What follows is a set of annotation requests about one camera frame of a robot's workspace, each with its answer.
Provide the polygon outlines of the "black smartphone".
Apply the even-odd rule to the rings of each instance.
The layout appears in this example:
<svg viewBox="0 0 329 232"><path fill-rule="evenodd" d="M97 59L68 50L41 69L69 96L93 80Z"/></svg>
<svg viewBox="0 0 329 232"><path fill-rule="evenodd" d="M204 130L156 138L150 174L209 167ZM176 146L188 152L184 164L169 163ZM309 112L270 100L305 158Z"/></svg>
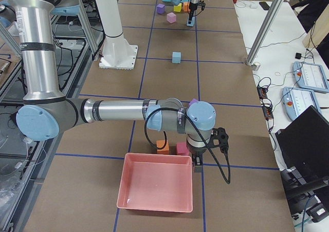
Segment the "black smartphone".
<svg viewBox="0 0 329 232"><path fill-rule="evenodd" d="M270 6L267 4L267 2L265 2L265 1L261 1L261 2L259 2L259 5L261 6L261 8L263 9L263 10L265 10L265 11L268 11L269 10L269 8L270 8Z"/></svg>

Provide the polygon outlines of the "light blue block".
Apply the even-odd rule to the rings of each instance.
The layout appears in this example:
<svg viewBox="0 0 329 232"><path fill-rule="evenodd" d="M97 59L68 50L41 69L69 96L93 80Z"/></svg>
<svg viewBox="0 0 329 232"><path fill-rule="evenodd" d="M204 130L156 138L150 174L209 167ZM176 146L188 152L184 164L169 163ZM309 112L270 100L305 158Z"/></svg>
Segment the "light blue block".
<svg viewBox="0 0 329 232"><path fill-rule="evenodd" d="M172 63L178 64L181 63L181 52L172 52Z"/></svg>
<svg viewBox="0 0 329 232"><path fill-rule="evenodd" d="M195 17L193 17L191 20L187 19L187 23L186 23L186 25L187 25L188 27L193 27L194 24L195 24Z"/></svg>

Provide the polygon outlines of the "small metal cylinder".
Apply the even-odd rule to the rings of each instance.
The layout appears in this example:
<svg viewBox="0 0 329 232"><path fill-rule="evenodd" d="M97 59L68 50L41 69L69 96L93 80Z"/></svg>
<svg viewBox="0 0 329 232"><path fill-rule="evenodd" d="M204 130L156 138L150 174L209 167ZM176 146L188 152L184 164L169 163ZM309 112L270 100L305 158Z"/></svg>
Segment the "small metal cylinder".
<svg viewBox="0 0 329 232"><path fill-rule="evenodd" d="M253 71L257 72L260 69L260 66L261 64L259 62L254 62L251 67Z"/></svg>

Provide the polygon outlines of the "black laptop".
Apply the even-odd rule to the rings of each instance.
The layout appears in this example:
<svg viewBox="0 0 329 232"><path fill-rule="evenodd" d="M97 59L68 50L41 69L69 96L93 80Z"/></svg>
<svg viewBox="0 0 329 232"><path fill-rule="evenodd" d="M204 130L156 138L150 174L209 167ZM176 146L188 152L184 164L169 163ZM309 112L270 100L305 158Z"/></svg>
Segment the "black laptop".
<svg viewBox="0 0 329 232"><path fill-rule="evenodd" d="M328 176L328 121L314 106L275 136L288 168L317 178Z"/></svg>

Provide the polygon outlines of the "orange block near red bin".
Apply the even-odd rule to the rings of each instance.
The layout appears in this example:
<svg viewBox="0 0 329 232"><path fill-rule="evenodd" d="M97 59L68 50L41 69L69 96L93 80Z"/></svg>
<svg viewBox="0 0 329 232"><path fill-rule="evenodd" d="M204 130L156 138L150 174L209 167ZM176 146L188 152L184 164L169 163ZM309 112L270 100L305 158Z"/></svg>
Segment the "orange block near red bin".
<svg viewBox="0 0 329 232"><path fill-rule="evenodd" d="M169 155L170 148L167 140L156 141L157 154Z"/></svg>

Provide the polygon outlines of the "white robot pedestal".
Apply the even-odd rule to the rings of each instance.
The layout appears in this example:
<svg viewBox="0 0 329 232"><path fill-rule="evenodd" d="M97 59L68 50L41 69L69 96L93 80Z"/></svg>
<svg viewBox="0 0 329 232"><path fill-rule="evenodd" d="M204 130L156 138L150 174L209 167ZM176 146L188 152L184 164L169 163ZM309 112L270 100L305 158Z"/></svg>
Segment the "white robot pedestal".
<svg viewBox="0 0 329 232"><path fill-rule="evenodd" d="M117 0L95 0L105 34L100 68L133 70L137 45L125 39Z"/></svg>

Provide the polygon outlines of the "pink block beside red bin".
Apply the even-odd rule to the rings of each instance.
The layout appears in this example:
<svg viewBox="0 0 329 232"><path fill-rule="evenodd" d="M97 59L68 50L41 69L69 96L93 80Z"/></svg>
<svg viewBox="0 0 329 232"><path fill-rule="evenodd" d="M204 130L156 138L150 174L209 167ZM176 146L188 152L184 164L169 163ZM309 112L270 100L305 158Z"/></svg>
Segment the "pink block beside red bin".
<svg viewBox="0 0 329 232"><path fill-rule="evenodd" d="M176 154L181 156L189 156L190 151L187 148L186 142L178 142L176 144Z"/></svg>

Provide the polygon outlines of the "upper teach pendant tablet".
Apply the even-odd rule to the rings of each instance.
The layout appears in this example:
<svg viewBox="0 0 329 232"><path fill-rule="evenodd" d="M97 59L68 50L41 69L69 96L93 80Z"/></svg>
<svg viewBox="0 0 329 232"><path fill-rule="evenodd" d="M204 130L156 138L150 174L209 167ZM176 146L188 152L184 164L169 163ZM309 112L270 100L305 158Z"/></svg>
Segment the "upper teach pendant tablet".
<svg viewBox="0 0 329 232"><path fill-rule="evenodd" d="M328 81L321 65L307 62L294 62L293 75L300 88L306 88L320 93L328 93Z"/></svg>

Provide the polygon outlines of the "purple block near cyan bin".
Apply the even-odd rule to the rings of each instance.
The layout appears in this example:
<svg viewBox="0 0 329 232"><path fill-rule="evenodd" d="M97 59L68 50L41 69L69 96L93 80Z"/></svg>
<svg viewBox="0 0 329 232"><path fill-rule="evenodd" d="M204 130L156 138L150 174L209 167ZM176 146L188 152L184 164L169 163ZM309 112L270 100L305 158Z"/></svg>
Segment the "purple block near cyan bin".
<svg viewBox="0 0 329 232"><path fill-rule="evenodd" d="M158 14L164 14L165 13L166 6L164 4L158 4L156 6L156 12Z"/></svg>

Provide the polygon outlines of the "purple block near red bin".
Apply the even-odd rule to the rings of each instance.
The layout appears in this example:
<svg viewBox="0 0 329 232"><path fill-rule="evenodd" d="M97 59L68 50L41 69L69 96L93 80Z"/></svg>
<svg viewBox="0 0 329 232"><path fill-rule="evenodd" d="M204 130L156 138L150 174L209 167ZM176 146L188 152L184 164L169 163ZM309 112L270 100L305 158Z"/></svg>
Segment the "purple block near red bin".
<svg viewBox="0 0 329 232"><path fill-rule="evenodd" d="M193 98L193 99L189 102L189 106L191 106L192 104L197 103L197 102L198 102L198 100L195 99L195 98Z"/></svg>

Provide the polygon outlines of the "teach pendant tablet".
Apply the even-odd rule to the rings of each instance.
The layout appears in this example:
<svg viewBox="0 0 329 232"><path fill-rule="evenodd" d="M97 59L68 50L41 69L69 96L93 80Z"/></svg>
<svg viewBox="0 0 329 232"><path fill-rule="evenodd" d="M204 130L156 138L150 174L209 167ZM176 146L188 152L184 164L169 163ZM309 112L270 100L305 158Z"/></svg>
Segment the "teach pendant tablet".
<svg viewBox="0 0 329 232"><path fill-rule="evenodd" d="M283 87L282 102L287 116L291 121L295 120L311 105L321 114L320 105L315 92L305 88Z"/></svg>
<svg viewBox="0 0 329 232"><path fill-rule="evenodd" d="M328 81L321 65L307 62L294 62L293 75L300 88L306 88L320 93L328 93Z"/></svg>

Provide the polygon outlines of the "lower teach pendant tablet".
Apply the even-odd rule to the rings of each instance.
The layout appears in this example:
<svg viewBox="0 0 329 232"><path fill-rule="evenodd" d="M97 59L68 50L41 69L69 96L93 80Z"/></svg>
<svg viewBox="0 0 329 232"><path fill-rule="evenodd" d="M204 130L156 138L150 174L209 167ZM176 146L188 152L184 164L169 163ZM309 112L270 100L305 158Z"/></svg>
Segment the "lower teach pendant tablet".
<svg viewBox="0 0 329 232"><path fill-rule="evenodd" d="M311 105L321 114L320 105L315 92L305 88L283 87L282 102L287 116L291 121L295 120Z"/></svg>

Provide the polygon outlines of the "orange block near cyan bin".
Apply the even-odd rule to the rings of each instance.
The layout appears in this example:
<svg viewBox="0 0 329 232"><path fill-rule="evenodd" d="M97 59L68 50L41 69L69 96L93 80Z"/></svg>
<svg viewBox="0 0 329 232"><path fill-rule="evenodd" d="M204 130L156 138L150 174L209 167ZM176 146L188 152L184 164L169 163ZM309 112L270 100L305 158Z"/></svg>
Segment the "orange block near cyan bin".
<svg viewBox="0 0 329 232"><path fill-rule="evenodd" d="M189 2L183 2L182 9L184 12L189 12Z"/></svg>

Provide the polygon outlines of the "red plastic bin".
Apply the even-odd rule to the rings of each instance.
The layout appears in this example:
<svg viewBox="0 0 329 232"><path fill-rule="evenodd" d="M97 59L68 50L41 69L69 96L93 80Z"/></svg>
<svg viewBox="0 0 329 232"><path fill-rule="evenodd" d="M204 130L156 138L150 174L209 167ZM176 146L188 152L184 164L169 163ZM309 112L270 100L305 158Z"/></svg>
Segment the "red plastic bin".
<svg viewBox="0 0 329 232"><path fill-rule="evenodd" d="M191 157L127 153L123 163L117 207L192 212Z"/></svg>

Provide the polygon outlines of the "seated person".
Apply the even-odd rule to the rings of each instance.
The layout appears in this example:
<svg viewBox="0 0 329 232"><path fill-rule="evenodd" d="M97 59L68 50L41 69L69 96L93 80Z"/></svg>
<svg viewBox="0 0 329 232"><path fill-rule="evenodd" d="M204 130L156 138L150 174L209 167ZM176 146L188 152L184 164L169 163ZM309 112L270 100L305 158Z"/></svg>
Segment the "seated person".
<svg viewBox="0 0 329 232"><path fill-rule="evenodd" d="M296 9L305 6L305 8L298 13L297 18L305 32L309 32L313 27L314 22L318 19L327 5L328 0L303 0L292 5L291 8Z"/></svg>

